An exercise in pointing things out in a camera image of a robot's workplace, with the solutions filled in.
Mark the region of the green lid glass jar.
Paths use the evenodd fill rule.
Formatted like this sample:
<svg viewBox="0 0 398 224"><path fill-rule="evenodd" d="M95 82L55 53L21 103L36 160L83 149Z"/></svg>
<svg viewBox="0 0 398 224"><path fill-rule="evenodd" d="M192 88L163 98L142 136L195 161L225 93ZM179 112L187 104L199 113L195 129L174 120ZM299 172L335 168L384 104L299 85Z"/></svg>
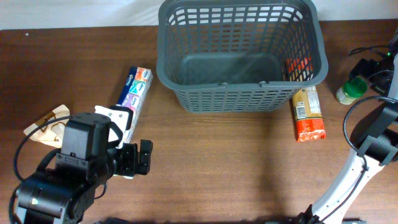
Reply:
<svg viewBox="0 0 398 224"><path fill-rule="evenodd" d="M368 90L368 84L359 77L348 80L336 92L336 99L343 105L350 105Z"/></svg>

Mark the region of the multicolour tissue pack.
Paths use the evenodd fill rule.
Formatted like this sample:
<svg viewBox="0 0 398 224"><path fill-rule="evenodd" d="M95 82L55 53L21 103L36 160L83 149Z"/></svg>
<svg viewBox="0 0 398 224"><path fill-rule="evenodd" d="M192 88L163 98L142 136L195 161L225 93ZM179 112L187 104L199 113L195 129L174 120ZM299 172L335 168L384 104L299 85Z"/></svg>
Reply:
<svg viewBox="0 0 398 224"><path fill-rule="evenodd" d="M130 68L125 85L116 103L117 106L127 107L133 111L132 121L124 132L125 143L130 143L132 139L152 79L152 70L142 67Z"/></svg>

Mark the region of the beige snack bag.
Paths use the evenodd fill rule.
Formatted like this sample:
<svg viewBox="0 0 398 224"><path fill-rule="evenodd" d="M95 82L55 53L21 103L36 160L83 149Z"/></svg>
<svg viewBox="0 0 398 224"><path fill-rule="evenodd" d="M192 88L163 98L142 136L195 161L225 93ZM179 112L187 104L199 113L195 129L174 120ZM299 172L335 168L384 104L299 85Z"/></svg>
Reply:
<svg viewBox="0 0 398 224"><path fill-rule="evenodd" d="M47 121L51 121L57 118L61 118L64 116L70 116L70 110L65 105L60 105L53 109L51 112L46 114L44 117L40 118L35 123L31 124L28 128L24 130L24 134L28 135L31 133L35 128L44 124ZM35 132L30 139L33 141L41 142L48 146L52 146L55 148L61 148L64 131L68 119L64 119L61 121L54 122L49 124L48 126L44 126L37 132Z"/></svg>

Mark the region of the orange spaghetti package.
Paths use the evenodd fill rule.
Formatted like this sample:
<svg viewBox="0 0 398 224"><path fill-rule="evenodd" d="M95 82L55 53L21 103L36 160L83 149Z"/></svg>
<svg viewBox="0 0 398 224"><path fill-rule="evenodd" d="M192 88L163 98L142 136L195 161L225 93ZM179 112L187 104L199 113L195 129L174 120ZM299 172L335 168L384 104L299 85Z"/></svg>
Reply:
<svg viewBox="0 0 398 224"><path fill-rule="evenodd" d="M313 66L309 58L286 60L287 71L292 74L290 81L304 81L312 78ZM305 87L292 97L292 106L297 130L297 142L325 139L326 131L316 86Z"/></svg>

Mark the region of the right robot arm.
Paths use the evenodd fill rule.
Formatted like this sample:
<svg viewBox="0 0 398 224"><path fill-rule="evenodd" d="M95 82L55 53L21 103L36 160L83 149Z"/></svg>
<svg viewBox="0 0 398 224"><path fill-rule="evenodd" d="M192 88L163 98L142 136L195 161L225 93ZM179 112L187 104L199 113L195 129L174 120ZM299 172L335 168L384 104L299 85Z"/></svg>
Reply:
<svg viewBox="0 0 398 224"><path fill-rule="evenodd" d="M292 223L344 223L345 213L365 185L388 164L397 161L397 37L386 45L381 60L361 59L336 99L353 112L368 88L377 92L381 104L360 120L351 134L343 132L350 146L348 159L329 189Z"/></svg>

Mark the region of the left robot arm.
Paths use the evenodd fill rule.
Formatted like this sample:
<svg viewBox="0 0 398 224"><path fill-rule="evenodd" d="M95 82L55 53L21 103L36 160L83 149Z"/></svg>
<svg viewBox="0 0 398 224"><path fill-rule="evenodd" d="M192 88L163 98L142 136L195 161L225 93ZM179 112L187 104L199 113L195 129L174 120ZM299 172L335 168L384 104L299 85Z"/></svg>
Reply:
<svg viewBox="0 0 398 224"><path fill-rule="evenodd" d="M80 223L96 189L114 175L150 171L153 143L123 143L122 131L105 115L78 113L67 121L62 146L21 179L9 201L11 223Z"/></svg>

